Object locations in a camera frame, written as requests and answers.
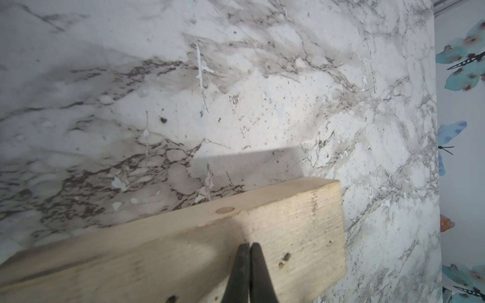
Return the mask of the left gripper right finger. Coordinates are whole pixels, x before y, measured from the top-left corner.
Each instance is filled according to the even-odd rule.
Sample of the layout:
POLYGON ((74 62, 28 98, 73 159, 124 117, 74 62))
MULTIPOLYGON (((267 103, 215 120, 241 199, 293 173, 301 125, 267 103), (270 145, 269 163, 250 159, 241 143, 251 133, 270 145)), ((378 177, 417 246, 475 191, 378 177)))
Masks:
POLYGON ((250 302, 279 303, 276 296, 269 269, 266 265, 262 247, 254 242, 250 249, 250 302))

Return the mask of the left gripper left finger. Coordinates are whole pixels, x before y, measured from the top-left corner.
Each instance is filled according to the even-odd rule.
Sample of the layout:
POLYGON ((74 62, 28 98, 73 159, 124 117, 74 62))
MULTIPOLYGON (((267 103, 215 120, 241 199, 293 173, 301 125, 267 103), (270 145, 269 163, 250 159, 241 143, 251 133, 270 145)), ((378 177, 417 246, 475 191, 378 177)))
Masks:
POLYGON ((250 245, 238 247, 221 303, 248 303, 250 288, 250 245))

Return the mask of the wooden block with nails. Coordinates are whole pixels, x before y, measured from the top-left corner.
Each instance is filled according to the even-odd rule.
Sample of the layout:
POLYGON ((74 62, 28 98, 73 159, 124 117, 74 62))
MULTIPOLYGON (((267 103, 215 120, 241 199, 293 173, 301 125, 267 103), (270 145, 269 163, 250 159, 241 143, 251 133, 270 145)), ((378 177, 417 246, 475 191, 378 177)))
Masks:
POLYGON ((258 243, 280 302, 347 271, 341 184, 300 178, 37 247, 1 266, 2 302, 220 302, 258 243))

